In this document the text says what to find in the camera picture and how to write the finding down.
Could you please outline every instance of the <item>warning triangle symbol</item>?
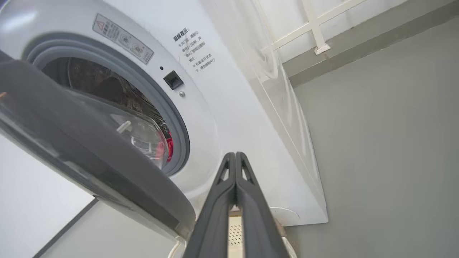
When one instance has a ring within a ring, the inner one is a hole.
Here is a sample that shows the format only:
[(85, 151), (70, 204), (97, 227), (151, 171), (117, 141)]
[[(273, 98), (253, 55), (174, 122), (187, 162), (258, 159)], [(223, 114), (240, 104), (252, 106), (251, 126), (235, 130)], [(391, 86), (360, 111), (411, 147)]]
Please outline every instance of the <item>warning triangle symbol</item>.
[(104, 29), (104, 25), (105, 23), (104, 22), (101, 22), (101, 21), (96, 21), (97, 25), (99, 26), (99, 29), (103, 30)]

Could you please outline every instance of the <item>white washing machine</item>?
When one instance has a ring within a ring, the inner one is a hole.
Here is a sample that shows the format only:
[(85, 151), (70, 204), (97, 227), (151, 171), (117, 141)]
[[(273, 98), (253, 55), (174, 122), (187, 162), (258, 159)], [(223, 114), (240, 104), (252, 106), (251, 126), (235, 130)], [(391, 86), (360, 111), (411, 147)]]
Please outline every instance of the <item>white washing machine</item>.
[(243, 151), (283, 225), (324, 223), (308, 125), (263, 19), (245, 0), (11, 0), (0, 50), (64, 86), (95, 94), (111, 80), (124, 95), (101, 97), (143, 99), (173, 142), (162, 171), (196, 214), (222, 157)]

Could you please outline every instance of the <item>washing machine door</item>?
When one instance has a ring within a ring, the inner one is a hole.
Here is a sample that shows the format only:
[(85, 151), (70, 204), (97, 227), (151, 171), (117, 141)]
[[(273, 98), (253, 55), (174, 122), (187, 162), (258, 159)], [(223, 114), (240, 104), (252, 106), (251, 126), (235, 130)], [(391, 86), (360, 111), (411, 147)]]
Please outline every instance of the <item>washing machine door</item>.
[[(143, 225), (188, 240), (195, 212), (152, 162), (162, 158), (161, 152), (153, 155), (151, 145), (146, 151), (145, 142), (128, 132), (136, 121), (129, 112), (69, 91), (0, 51), (0, 133)], [(137, 122), (149, 127), (146, 120)]]

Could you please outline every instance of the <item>front-loading washing machine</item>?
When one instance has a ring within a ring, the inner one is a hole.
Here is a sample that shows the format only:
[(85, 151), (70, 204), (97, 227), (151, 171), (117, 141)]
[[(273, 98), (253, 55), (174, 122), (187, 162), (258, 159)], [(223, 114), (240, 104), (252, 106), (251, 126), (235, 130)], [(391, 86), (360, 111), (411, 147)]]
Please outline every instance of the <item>front-loading washing machine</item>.
[(307, 122), (252, 1), (11, 0), (0, 50), (151, 118), (156, 163), (199, 214), (222, 157), (251, 160), (286, 226), (328, 221)]

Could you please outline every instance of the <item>concrete ledge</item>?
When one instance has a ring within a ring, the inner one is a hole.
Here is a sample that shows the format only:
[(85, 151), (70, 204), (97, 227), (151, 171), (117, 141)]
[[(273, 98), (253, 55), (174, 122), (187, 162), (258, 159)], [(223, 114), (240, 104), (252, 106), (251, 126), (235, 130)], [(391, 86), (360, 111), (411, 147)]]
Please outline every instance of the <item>concrete ledge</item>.
[(331, 38), (330, 50), (316, 55), (311, 49), (285, 62), (284, 68), (297, 87), (458, 14), (459, 0), (409, 0)]

